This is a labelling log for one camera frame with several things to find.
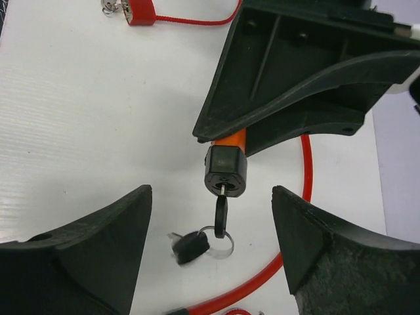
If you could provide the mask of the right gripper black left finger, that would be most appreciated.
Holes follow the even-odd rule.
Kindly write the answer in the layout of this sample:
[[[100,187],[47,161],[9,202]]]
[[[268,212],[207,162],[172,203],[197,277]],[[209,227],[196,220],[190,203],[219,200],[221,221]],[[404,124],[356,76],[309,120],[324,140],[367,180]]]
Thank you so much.
[[[152,212],[142,185],[28,241],[1,244],[2,314],[128,314]]]

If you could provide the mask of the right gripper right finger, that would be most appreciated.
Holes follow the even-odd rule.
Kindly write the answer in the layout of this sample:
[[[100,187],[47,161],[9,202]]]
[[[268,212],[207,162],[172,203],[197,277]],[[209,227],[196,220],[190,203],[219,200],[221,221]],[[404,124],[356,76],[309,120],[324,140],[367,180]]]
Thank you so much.
[[[299,314],[418,314],[419,244],[372,232],[312,205],[322,239],[295,297]]]

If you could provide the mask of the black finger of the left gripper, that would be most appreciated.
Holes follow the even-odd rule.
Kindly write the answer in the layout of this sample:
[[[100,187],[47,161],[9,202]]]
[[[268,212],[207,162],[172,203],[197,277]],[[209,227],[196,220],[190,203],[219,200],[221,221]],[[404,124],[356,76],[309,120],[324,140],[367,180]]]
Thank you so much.
[[[409,26],[369,1],[244,1],[193,129],[246,129],[252,156],[301,135],[353,135],[419,52]]]

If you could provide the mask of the thick red cable lock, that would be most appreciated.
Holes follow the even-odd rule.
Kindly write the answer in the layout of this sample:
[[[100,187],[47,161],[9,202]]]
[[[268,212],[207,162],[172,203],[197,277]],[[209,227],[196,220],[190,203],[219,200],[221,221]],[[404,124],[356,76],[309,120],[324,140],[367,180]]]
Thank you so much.
[[[283,186],[276,186],[272,190],[272,214],[280,252],[264,269],[242,285],[214,299],[172,310],[170,314],[217,313],[258,290],[282,268],[290,294],[295,295],[306,281],[307,274],[322,250],[321,247],[316,247],[321,245],[322,241],[312,243],[310,238],[322,239],[323,236],[317,233],[310,221],[305,218],[305,213],[312,207],[310,201],[314,170],[309,136],[302,135],[301,143],[304,165],[303,196],[300,198]]]

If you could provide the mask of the orange black padlock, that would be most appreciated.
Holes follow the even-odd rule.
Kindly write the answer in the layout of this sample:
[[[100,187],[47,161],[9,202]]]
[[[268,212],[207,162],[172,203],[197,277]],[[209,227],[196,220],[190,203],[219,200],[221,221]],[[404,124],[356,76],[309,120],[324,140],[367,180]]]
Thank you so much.
[[[246,129],[211,143],[205,157],[204,184],[216,196],[240,197],[246,189]]]

